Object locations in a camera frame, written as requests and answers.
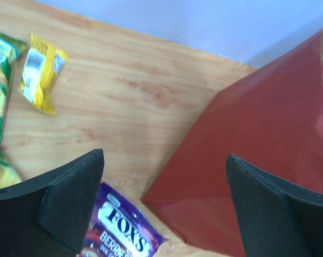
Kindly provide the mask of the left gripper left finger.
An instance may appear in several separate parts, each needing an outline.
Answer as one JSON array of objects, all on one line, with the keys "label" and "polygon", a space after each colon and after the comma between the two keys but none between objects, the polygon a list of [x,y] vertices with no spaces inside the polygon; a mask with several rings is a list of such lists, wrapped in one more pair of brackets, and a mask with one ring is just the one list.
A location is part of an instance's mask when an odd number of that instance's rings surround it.
[{"label": "left gripper left finger", "polygon": [[0,189],[0,256],[79,254],[103,170],[103,150],[94,149]]}]

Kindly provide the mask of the red brown paper bag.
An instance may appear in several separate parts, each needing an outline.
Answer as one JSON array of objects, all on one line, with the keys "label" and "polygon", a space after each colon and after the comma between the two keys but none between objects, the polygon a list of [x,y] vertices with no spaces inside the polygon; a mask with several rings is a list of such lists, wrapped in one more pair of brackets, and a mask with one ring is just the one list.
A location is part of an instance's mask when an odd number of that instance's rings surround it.
[{"label": "red brown paper bag", "polygon": [[246,256],[230,154],[323,194],[323,30],[220,91],[142,197],[186,244]]}]

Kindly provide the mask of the green Fox's candy packet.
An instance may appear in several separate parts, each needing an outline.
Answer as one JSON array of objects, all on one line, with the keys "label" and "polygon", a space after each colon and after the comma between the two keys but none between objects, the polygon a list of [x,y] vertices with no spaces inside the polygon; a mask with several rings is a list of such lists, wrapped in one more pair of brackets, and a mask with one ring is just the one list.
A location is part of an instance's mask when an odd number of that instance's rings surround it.
[{"label": "green Fox's candy packet", "polygon": [[19,58],[26,48],[26,41],[0,32],[0,118],[5,113],[12,77],[12,63]]}]

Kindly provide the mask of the red snack packet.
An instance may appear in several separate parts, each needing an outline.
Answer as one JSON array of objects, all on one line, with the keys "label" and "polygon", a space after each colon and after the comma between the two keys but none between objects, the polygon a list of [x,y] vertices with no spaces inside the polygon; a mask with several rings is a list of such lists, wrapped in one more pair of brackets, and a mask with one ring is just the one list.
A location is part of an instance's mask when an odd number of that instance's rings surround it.
[{"label": "red snack packet", "polygon": [[166,241],[128,199],[101,183],[78,256],[153,256]]}]

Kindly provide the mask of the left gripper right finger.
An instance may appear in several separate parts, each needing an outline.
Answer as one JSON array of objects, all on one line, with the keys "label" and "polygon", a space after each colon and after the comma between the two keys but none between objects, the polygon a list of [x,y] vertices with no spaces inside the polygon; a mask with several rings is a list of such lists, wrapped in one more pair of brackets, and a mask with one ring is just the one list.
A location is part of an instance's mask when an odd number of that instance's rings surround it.
[{"label": "left gripper right finger", "polygon": [[246,256],[323,256],[323,194],[233,154],[226,178]]}]

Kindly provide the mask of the yellow snack packet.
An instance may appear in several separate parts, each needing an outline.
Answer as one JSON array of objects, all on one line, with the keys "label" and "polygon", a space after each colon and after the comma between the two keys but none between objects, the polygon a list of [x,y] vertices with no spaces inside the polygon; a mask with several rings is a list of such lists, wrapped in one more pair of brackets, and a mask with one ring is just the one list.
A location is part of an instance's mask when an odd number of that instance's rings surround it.
[{"label": "yellow snack packet", "polygon": [[54,115],[51,90],[67,61],[66,52],[30,33],[30,47],[18,92],[37,110]]}]

